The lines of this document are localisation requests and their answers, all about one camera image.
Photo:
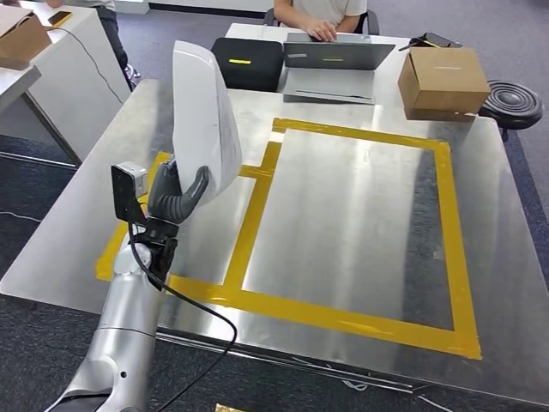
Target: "black case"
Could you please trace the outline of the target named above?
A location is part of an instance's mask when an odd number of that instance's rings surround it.
[[[284,53],[277,41],[217,39],[212,47],[228,88],[276,92]]]

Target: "metal table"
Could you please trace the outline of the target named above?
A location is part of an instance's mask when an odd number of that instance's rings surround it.
[[[230,96],[246,177],[181,230],[171,284],[219,303],[240,332],[236,353],[399,391],[421,381],[549,404],[549,299],[495,122]],[[151,167],[172,131],[171,85],[140,84],[0,293],[100,312],[124,233],[109,167]],[[160,326],[207,348],[230,337],[173,296]]]

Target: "gray carpet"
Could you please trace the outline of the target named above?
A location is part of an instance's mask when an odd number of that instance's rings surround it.
[[[370,0],[379,14],[382,33],[412,36],[433,31],[477,50],[489,77],[522,82],[536,89],[545,101],[549,26],[547,0]],[[152,11],[148,15],[121,15],[122,41],[130,61],[143,77],[171,77],[171,50],[176,39],[205,47],[224,35],[233,21],[247,19]],[[514,56],[514,62],[506,56]],[[544,272],[549,268],[549,181],[544,175],[547,121],[513,134],[506,146],[529,225]],[[1,149],[57,158],[55,149],[38,143],[0,139]],[[42,218],[61,193],[72,172],[29,167],[0,159],[0,210]],[[535,184],[538,187],[540,202]],[[36,228],[32,221],[0,215],[0,277]],[[0,298],[0,410],[42,410],[66,385],[84,354],[98,317]],[[155,355],[149,398],[158,406],[192,379],[214,356],[192,348],[161,342]],[[539,410],[459,391],[428,389],[428,397],[458,411]],[[428,411],[434,408],[416,397],[369,388],[353,391],[342,383],[308,373],[269,366],[255,360],[228,357],[171,410],[209,411],[215,403],[259,411]]]

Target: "black stool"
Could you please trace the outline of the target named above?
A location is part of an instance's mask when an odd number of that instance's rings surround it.
[[[501,80],[491,80],[488,84],[492,92],[478,114],[495,120],[503,130],[504,142],[509,138],[508,130],[528,129],[543,117],[541,99],[529,88]]]

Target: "silver laptop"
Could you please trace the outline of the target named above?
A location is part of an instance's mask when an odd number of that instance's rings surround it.
[[[288,33],[286,67],[305,69],[376,70],[395,45],[372,44],[369,36],[338,34],[336,41],[314,41],[306,33]]]
[[[373,71],[288,69],[285,101],[342,102],[373,105]]]

